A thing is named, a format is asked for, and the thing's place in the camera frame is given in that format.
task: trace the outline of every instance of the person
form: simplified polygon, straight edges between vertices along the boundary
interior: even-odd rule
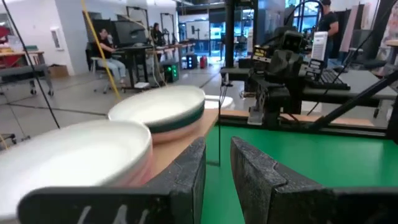
[[[155,22],[154,28],[152,29],[152,32],[150,33],[152,36],[152,39],[154,40],[155,46],[163,46],[163,34],[159,29],[159,24]],[[159,62],[160,59],[162,58],[162,54],[157,54],[157,61]]]
[[[122,86],[124,86],[124,79],[126,77],[126,66],[122,62],[112,58],[112,53],[116,50],[109,42],[108,37],[108,31],[106,31],[106,29],[101,29],[101,32],[99,33],[99,45],[104,52],[106,64],[108,68],[112,71],[113,77],[115,78],[115,80],[119,81]],[[105,67],[103,60],[98,60],[98,66]]]
[[[325,67],[328,66],[329,55],[333,50],[333,36],[338,33],[338,20],[334,12],[330,10],[330,0],[322,0],[323,17],[318,23],[318,31],[328,32],[328,41],[326,44],[325,58],[323,59]]]

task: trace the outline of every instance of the green table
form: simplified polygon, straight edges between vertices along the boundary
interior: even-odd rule
[[[221,127],[221,167],[206,167],[202,223],[244,223],[229,147],[237,136],[327,187],[398,186],[398,146],[392,141]],[[206,140],[207,160],[218,159],[218,127]]]

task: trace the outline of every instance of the person sitting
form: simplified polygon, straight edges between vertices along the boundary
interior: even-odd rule
[[[112,71],[114,79],[116,81],[119,81],[122,87],[125,87],[124,79],[126,77],[126,66],[122,62],[112,58],[112,53],[115,52],[116,49],[109,42],[108,36],[108,31],[106,29],[101,29],[101,32],[99,32],[99,45],[104,52],[106,64],[108,68]],[[103,60],[98,61],[98,66],[105,67]]]

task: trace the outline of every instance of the concrete floor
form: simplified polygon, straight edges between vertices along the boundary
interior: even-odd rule
[[[220,67],[218,64],[206,70],[184,70],[180,73],[180,80],[173,85],[195,85],[203,88],[207,95],[219,95]],[[105,83],[105,80],[97,80],[91,73],[53,80],[55,94],[48,99],[59,125],[65,127],[105,118],[106,113],[116,102],[113,91],[102,94]],[[254,104],[254,99],[241,99],[239,93],[243,90],[243,83],[233,84],[233,87],[228,88],[226,95],[233,98],[236,110],[247,110]],[[48,88],[44,82],[43,87],[47,92]],[[4,86],[2,89],[5,95],[0,95],[0,133],[15,133],[20,139],[26,135],[33,137],[57,128],[39,89],[35,96],[30,95],[27,83]],[[133,94],[132,91],[127,91],[121,93],[121,96],[127,98]],[[304,104],[303,113],[312,105]],[[327,114],[336,107],[337,105],[322,104],[322,108],[318,108],[318,113],[314,114]],[[357,107],[346,113],[344,117],[370,119],[377,126],[385,126],[386,119],[374,120],[373,111],[374,108]]]

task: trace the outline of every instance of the keyboard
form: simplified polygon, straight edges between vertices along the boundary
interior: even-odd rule
[[[343,82],[340,78],[337,78],[333,83],[333,80],[337,77],[337,74],[333,70],[324,69],[319,80],[315,77],[311,77],[307,80],[307,85],[311,88],[316,89],[331,89],[331,90],[350,90],[351,87]]]

